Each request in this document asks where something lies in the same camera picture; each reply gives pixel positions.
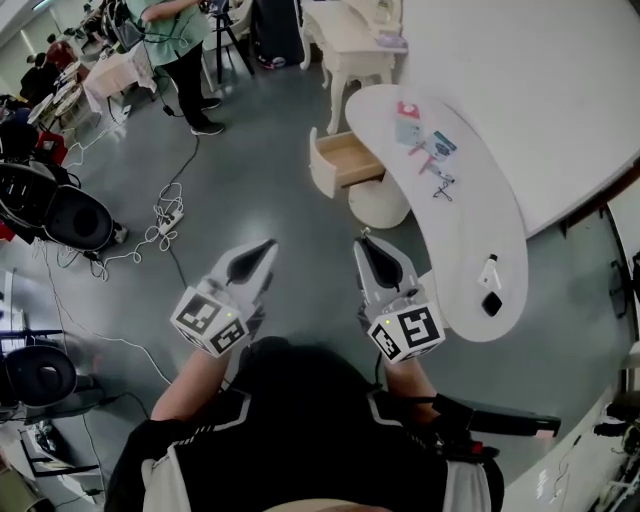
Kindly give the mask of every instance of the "white curved wall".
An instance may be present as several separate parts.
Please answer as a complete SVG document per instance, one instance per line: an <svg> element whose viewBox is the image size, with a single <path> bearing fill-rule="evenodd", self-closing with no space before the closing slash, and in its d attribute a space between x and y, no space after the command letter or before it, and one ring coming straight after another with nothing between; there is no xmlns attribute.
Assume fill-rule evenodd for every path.
<svg viewBox="0 0 640 512"><path fill-rule="evenodd" d="M404 0L400 83L480 134L534 234L640 152L640 18L627 0Z"/></svg>

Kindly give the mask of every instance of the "black phone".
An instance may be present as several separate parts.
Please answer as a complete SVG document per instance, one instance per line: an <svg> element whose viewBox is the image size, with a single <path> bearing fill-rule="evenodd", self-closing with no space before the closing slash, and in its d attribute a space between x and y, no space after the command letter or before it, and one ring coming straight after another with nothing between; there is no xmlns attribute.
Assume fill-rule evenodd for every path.
<svg viewBox="0 0 640 512"><path fill-rule="evenodd" d="M502 301L495 292L491 292L482 301L482 309L484 309L489 316L496 316L501 307Z"/></svg>

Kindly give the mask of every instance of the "black object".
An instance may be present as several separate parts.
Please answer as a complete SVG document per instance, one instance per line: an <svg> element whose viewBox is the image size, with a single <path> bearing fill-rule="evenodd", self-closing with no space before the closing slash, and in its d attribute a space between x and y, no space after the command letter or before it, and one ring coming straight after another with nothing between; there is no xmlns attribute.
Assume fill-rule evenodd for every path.
<svg viewBox="0 0 640 512"><path fill-rule="evenodd" d="M620 264L618 261L611 262L611 268L617 270L620 276L620 286L609 290L609 297L615 297L618 294L622 294L622 300L624 301L624 308L622 311L616 312L616 317L623 318L629 310L629 304L633 301L633 293L638 293L638 287L640 286L640 267L634 256L633 262L633 277L631 276L628 268L625 264Z"/></svg>
<svg viewBox="0 0 640 512"><path fill-rule="evenodd" d="M495 292L491 292L482 301L482 309L484 309L489 316L496 316L501 307L502 301L500 300L500 297L495 294Z"/></svg>
<svg viewBox="0 0 640 512"><path fill-rule="evenodd" d="M433 408L450 425L465 426L474 432L487 432L509 436L535 437L545 432L550 437L558 435L561 421L554 416L517 411L466 400L437 395Z"/></svg>
<svg viewBox="0 0 640 512"><path fill-rule="evenodd" d="M233 46L236 47L238 54L242 58L242 62L244 62L244 65L249 70L249 73L251 73L251 76L255 75L256 72L253 70L248 56L240 47L238 39L236 39L233 30L231 30L233 22L229 17L229 0L213 0L211 7L213 9L212 14L216 18L216 70L218 84L222 83L222 32L226 32L229 39L231 39Z"/></svg>
<svg viewBox="0 0 640 512"><path fill-rule="evenodd" d="M382 288L395 288L399 291L403 274L398 260L387 254L368 237L358 238L356 242L360 244L378 285Z"/></svg>
<svg viewBox="0 0 640 512"><path fill-rule="evenodd" d="M281 57L290 66L304 60L295 4L291 0L254 0L251 34L255 52L263 61L273 62Z"/></svg>
<svg viewBox="0 0 640 512"><path fill-rule="evenodd" d="M95 251L111 238L113 219L93 197L65 185L55 193L44 229L57 242L80 251Z"/></svg>
<svg viewBox="0 0 640 512"><path fill-rule="evenodd" d="M53 240L79 251L97 252L113 236L108 210L72 185L60 185L42 166L0 164L0 219L20 238Z"/></svg>
<svg viewBox="0 0 640 512"><path fill-rule="evenodd" d="M20 445L22 446L22 451L24 452L24 455L27 459L27 463L29 464L29 467L31 468L33 476L36 478L47 477L47 476L73 475L76 473L86 473L87 471L92 471L94 469L100 468L100 466L94 464L92 466L78 466L78 467L62 466L63 469L54 469L52 471L38 471L38 469L34 466L35 463L43 462L45 464L56 464L57 461L46 456L32 457L29 454L29 450L27 450L27 446L24 444L24 439L22 438L22 436L24 435L24 432L25 432L24 430L20 430Z"/></svg>
<svg viewBox="0 0 640 512"><path fill-rule="evenodd" d="M48 346L31 346L9 353L4 370L18 402L27 407L47 407L73 393L76 369L64 352Z"/></svg>
<svg viewBox="0 0 640 512"><path fill-rule="evenodd" d="M229 264L229 272L227 274L229 281L227 282L227 285L229 283L246 283L258 268L262 259L267 255L269 249L273 247L275 243L276 241L273 239L267 240L265 243L256 247L252 251L234 258Z"/></svg>

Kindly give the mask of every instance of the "black shoe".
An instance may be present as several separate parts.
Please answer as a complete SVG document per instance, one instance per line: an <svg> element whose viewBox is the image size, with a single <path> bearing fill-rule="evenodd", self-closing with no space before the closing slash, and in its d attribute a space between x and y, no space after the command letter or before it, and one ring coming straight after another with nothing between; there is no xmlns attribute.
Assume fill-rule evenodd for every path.
<svg viewBox="0 0 640 512"><path fill-rule="evenodd" d="M225 130L225 125L222 123L210 123L200 128L191 127L191 133L194 135L218 135Z"/></svg>
<svg viewBox="0 0 640 512"><path fill-rule="evenodd" d="M219 100L218 98L205 98L200 106L200 110L212 110L214 108L218 108L221 103L222 100Z"/></svg>

